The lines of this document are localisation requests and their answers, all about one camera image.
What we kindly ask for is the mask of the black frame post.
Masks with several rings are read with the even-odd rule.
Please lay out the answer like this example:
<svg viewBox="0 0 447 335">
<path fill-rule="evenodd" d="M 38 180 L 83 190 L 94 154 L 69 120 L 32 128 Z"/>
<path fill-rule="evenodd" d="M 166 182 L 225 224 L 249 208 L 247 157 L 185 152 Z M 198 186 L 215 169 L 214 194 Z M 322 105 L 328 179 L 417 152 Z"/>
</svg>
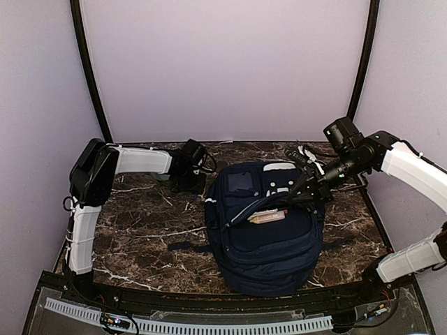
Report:
<svg viewBox="0 0 447 335">
<path fill-rule="evenodd" d="M 89 48 L 87 46 L 87 36 L 81 13 L 81 3 L 78 0 L 70 0 L 71 16 L 73 27 L 75 30 L 75 37 L 78 44 L 78 51 L 82 69 L 84 71 L 87 88 L 89 90 L 91 102 L 94 108 L 96 119 L 101 130 L 103 139 L 106 142 L 113 142 L 112 133 L 106 119 L 105 111 L 101 102 L 99 90 L 97 87 L 94 69 L 89 55 Z"/>
<path fill-rule="evenodd" d="M 358 110 L 360 97 L 362 95 L 362 90 L 364 87 L 365 79 L 367 76 L 367 70 L 369 66 L 369 60 L 372 53 L 372 46 L 374 42 L 374 36 L 376 32 L 376 25 L 379 16 L 379 0 L 369 1 L 369 11 L 367 16 L 367 24 L 365 28 L 365 36 L 362 44 L 362 52 L 360 55 L 358 70 L 356 74 L 356 80 L 353 85 L 353 91 L 351 94 L 351 99 L 346 112 L 346 118 L 351 121 L 354 120 L 356 112 Z"/>
</svg>

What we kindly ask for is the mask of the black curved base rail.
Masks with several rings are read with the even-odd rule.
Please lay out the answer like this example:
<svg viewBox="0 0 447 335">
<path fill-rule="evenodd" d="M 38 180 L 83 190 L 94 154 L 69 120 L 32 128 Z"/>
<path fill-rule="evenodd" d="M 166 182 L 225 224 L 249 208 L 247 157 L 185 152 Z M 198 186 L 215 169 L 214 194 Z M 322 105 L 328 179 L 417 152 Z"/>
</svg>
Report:
<svg viewBox="0 0 447 335">
<path fill-rule="evenodd" d="M 389 298 L 377 292 L 368 300 L 362 300 L 354 292 L 360 283 L 340 285 L 333 288 L 299 290 L 285 297 L 251 297 L 245 295 L 193 295 L 167 292 L 152 292 L 120 288 L 101 283 L 90 283 L 85 291 L 90 292 L 90 300 L 102 295 L 108 310 L 132 312 L 148 315 L 152 311 L 175 311 L 185 313 L 263 313 L 303 309 L 307 313 L 344 313 L 366 303 L 395 302 L 404 296 L 398 287 L 388 290 Z"/>
</svg>

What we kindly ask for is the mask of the left black frame post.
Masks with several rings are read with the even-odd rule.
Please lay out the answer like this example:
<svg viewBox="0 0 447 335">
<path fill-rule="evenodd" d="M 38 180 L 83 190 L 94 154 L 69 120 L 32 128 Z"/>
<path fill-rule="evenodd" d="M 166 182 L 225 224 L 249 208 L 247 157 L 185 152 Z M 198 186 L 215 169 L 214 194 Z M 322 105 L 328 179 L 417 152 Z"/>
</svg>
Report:
<svg viewBox="0 0 447 335">
<path fill-rule="evenodd" d="M 70 0 L 71 16 L 73 27 L 75 30 L 75 37 L 78 44 L 78 51 L 82 69 L 84 71 L 87 88 L 89 90 L 91 102 L 94 108 L 96 119 L 101 130 L 103 139 L 106 142 L 113 142 L 112 133 L 106 119 L 105 111 L 101 102 L 99 90 L 97 87 L 94 69 L 89 55 L 89 48 L 87 46 L 87 36 L 81 13 L 81 3 L 78 0 Z"/>
</svg>

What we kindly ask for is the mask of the navy blue student backpack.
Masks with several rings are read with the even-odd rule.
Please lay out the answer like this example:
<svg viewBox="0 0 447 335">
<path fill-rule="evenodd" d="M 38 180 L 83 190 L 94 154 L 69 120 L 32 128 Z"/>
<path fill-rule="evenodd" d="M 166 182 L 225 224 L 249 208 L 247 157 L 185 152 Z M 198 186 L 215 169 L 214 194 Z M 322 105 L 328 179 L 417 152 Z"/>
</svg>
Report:
<svg viewBox="0 0 447 335">
<path fill-rule="evenodd" d="M 244 295 L 294 294 L 312 275 L 321 251 L 330 248 L 323 242 L 325 205 L 286 201 L 299 173 L 286 161 L 225 167 L 211 183 L 205 199 L 209 244 L 183 241 L 170 244 L 168 250 L 211 252 L 229 288 Z M 280 221 L 248 221 L 283 210 L 288 213 Z"/>
</svg>

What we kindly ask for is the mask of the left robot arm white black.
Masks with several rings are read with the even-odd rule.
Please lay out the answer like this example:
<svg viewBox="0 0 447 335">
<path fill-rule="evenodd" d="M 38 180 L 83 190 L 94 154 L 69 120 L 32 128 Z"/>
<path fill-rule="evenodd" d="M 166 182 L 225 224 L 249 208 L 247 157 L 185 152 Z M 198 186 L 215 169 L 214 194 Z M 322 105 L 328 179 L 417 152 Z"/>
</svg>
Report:
<svg viewBox="0 0 447 335">
<path fill-rule="evenodd" d="M 76 275 L 92 272 L 96 222 L 117 174 L 158 175 L 181 191 L 199 194 L 211 172 L 204 167 L 208 157 L 206 148 L 192 139 L 179 149 L 124 147 L 98 138 L 90 140 L 69 174 L 66 265 L 70 271 Z"/>
</svg>

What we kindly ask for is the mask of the pale green bowl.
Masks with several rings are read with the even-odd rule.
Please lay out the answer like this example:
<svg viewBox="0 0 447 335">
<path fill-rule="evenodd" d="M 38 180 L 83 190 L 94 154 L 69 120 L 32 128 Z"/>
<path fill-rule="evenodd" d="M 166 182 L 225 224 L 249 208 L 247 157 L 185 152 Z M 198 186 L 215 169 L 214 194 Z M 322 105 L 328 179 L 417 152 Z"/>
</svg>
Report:
<svg viewBox="0 0 447 335">
<path fill-rule="evenodd" d="M 169 174 L 159 174 L 159 173 L 151 173 L 152 177 L 157 181 L 168 181 L 170 178 Z"/>
</svg>

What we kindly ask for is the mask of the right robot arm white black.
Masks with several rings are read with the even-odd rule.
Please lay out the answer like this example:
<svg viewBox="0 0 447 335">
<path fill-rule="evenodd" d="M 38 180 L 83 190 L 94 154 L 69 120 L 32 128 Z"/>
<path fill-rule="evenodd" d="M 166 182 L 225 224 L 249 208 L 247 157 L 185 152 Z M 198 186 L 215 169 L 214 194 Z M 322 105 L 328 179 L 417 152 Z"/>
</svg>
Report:
<svg viewBox="0 0 447 335">
<path fill-rule="evenodd" d="M 368 179 L 366 195 L 340 191 L 328 204 L 324 239 L 346 242 L 322 252 L 306 289 L 357 282 L 373 258 L 385 253 L 385 240 L 401 250 L 446 220 L 442 210 L 404 183 L 383 173 Z"/>
</svg>

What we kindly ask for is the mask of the peach highlighter marker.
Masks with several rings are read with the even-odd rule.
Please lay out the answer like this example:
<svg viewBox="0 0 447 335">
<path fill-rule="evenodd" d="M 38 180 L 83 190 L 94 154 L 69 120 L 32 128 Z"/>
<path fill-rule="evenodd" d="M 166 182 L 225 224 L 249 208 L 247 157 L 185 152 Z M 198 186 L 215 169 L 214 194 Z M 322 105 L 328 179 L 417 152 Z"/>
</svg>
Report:
<svg viewBox="0 0 447 335">
<path fill-rule="evenodd" d="M 275 212 L 266 213 L 266 214 L 260 214 L 260 215 L 254 216 L 252 218 L 249 218 L 248 221 L 253 224 L 271 223 L 271 222 L 280 221 L 280 220 L 285 219 L 287 213 L 288 213 L 287 210 L 283 210 L 283 211 L 275 211 Z"/>
</svg>

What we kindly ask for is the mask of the small circuit board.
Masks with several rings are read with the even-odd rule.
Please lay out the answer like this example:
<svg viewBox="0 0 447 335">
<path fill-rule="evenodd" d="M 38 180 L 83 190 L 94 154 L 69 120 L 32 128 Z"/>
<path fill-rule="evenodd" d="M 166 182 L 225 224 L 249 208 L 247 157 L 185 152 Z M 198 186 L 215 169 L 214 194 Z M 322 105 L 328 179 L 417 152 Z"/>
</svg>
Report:
<svg viewBox="0 0 447 335">
<path fill-rule="evenodd" d="M 128 329 L 131 325 L 129 321 L 106 313 L 100 315 L 100 324 L 108 329 Z"/>
</svg>

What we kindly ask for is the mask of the right black frame post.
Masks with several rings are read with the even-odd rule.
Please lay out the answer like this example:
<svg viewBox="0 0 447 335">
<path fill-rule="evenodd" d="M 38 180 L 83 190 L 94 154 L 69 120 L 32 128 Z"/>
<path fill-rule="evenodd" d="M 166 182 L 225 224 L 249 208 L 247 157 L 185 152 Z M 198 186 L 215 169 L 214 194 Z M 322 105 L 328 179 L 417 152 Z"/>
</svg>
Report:
<svg viewBox="0 0 447 335">
<path fill-rule="evenodd" d="M 365 28 L 365 36 L 362 44 L 362 52 L 360 55 L 358 70 L 356 74 L 356 80 L 353 85 L 353 91 L 351 94 L 351 99 L 346 112 L 346 118 L 351 121 L 354 120 L 356 112 L 358 110 L 360 97 L 362 95 L 362 90 L 364 87 L 365 79 L 367 76 L 367 70 L 369 66 L 369 60 L 372 53 L 372 46 L 374 42 L 374 36 L 376 32 L 376 25 L 379 16 L 379 0 L 369 1 L 369 11 L 367 16 L 367 24 Z"/>
</svg>

